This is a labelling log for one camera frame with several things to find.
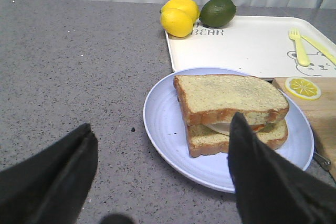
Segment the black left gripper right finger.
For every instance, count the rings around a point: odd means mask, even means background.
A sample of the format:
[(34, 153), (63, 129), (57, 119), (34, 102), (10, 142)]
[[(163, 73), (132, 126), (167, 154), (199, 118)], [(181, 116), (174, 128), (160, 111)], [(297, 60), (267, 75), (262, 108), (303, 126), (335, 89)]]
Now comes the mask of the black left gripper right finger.
[(242, 223), (335, 223), (335, 188), (261, 142), (239, 112), (230, 124), (228, 167)]

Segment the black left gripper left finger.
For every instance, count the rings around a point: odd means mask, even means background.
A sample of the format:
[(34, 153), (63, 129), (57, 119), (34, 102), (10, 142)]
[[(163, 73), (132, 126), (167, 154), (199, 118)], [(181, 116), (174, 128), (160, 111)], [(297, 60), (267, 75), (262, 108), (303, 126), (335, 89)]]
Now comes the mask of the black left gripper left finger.
[(98, 166), (98, 140), (85, 123), (1, 172), (1, 223), (75, 223)]

